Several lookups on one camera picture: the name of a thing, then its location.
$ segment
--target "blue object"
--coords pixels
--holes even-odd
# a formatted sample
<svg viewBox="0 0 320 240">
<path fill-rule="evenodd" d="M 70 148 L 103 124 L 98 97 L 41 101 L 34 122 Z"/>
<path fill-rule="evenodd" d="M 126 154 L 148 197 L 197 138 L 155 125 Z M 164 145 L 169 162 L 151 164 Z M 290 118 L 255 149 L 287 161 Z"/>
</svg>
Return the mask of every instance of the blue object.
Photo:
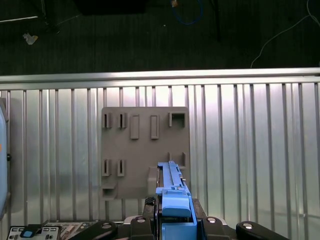
<svg viewBox="0 0 320 240">
<path fill-rule="evenodd" d="M 180 168 L 174 161 L 159 162 L 162 168 L 163 187 L 156 188 L 156 194 L 162 195 L 162 216 L 191 218 L 191 222 L 163 223 L 162 240 L 197 239 L 197 218 L 191 193 L 182 180 Z"/>
<path fill-rule="evenodd" d="M 25 231 L 25 232 L 23 233 L 23 236 L 24 236 L 25 238 L 30 238 L 31 235 L 32 235 L 32 231 Z"/>
<path fill-rule="evenodd" d="M 171 4 L 171 8 L 172 8 L 172 12 L 173 12 L 173 15 L 175 16 L 175 18 L 183 25 L 192 25 L 192 24 L 195 24 L 196 22 L 198 22 L 204 15 L 204 6 L 201 2 L 201 0 L 197 0 L 199 6 L 200 6 L 200 15 L 192 22 L 184 22 L 177 14 L 176 12 L 176 9 L 174 6 L 172 6 L 171 4 L 171 0 L 170 0 L 170 4 Z"/>
<path fill-rule="evenodd" d="M 7 126 L 5 115 L 0 106 L 0 219 L 8 194 L 7 168 Z"/>
</svg>

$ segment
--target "horizontal metal bar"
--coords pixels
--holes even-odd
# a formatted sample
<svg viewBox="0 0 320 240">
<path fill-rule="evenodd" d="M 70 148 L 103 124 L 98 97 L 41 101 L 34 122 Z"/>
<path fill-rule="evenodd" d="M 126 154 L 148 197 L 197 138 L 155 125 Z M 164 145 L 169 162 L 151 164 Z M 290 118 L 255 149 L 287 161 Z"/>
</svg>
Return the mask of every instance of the horizontal metal bar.
<svg viewBox="0 0 320 240">
<path fill-rule="evenodd" d="M 71 73 L 44 75 L 0 76 L 0 84 L 86 81 L 168 80 L 194 78 L 252 78 L 252 77 L 320 76 L 320 68 L 223 69 L 183 71 L 141 71 L 109 73 Z"/>
<path fill-rule="evenodd" d="M 231 78 L 173 78 L 146 80 L 87 80 L 87 81 L 49 81 L 32 83 L 0 83 L 0 90 L 42 90 L 42 89 L 79 89 L 144 86 L 179 85 L 225 85 L 225 84 L 274 84 L 274 83 L 319 83 L 320 76 L 294 77 L 231 77 Z"/>
<path fill-rule="evenodd" d="M 27 16 L 27 17 L 21 17 L 21 18 L 13 18 L 13 19 L 7 19 L 7 20 L 0 20 L 0 24 L 7 24 L 12 22 L 18 22 L 23 20 L 31 20 L 31 19 L 37 19 L 38 16 Z"/>
</svg>

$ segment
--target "small white object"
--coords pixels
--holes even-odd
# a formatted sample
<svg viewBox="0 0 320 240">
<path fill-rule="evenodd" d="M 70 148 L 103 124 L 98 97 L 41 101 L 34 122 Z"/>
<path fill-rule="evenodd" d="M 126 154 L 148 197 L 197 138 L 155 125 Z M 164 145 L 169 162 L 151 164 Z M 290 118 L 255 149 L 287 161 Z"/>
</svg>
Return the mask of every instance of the small white object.
<svg viewBox="0 0 320 240">
<path fill-rule="evenodd" d="M 25 39 L 26 43 L 29 45 L 34 44 L 37 39 L 39 38 L 38 36 L 31 36 L 28 32 L 23 34 L 23 38 Z"/>
</svg>

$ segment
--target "white cable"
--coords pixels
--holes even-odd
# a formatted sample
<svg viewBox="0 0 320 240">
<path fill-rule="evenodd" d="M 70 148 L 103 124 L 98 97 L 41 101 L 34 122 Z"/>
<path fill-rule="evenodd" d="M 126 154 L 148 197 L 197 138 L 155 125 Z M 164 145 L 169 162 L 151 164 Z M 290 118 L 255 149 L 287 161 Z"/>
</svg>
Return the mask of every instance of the white cable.
<svg viewBox="0 0 320 240">
<path fill-rule="evenodd" d="M 300 21 L 298 21 L 298 22 L 297 22 L 296 24 L 294 24 L 293 26 L 289 27 L 289 28 L 286 29 L 286 30 L 283 30 L 282 32 L 279 32 L 277 35 L 275 35 L 275 36 L 273 36 L 271 39 L 269 39 L 269 40 L 262 46 L 259 55 L 252 61 L 251 66 L 250 66 L 251 69 L 252 69 L 255 61 L 257 61 L 257 60 L 261 57 L 262 52 L 264 51 L 264 49 L 265 49 L 265 47 L 267 46 L 268 43 L 270 43 L 273 39 L 277 38 L 279 35 L 284 34 L 284 33 L 286 33 L 287 31 L 293 29 L 295 26 L 297 26 L 298 24 L 300 24 L 303 20 L 311 17 L 311 18 L 315 21 L 315 23 L 318 24 L 319 27 L 320 27 L 320 22 L 319 22 L 318 19 L 317 19 L 315 16 L 313 16 L 313 15 L 311 14 L 311 12 L 310 12 L 310 9 L 309 9 L 309 1 L 310 1 L 310 0 L 307 0 L 307 2 L 306 2 L 306 9 L 307 9 L 307 11 L 308 11 L 308 15 L 305 16 L 305 17 L 303 17 Z"/>
</svg>

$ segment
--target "dark carpet floor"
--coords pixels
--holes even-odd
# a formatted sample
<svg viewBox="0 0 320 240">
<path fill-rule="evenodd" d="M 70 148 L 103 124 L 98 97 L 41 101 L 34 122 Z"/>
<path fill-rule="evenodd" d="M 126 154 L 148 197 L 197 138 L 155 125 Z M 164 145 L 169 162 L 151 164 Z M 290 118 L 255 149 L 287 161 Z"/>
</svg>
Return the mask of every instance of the dark carpet floor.
<svg viewBox="0 0 320 240">
<path fill-rule="evenodd" d="M 0 0 L 0 20 L 26 16 L 21 1 Z M 168 0 L 150 0 L 144 14 L 105 16 L 80 15 L 72 0 L 47 0 L 60 33 L 46 32 L 39 20 L 1 24 L 0 75 L 245 69 L 268 39 L 307 15 L 306 1 L 219 0 L 217 41 L 210 0 L 189 26 L 175 19 Z M 197 17 L 196 0 L 178 2 L 183 19 Z M 310 10 L 320 20 L 320 1 L 310 0 Z M 25 42 L 27 32 L 39 36 L 35 44 Z M 253 67 L 316 67 L 319 46 L 320 27 L 309 17 L 267 45 Z"/>
</svg>

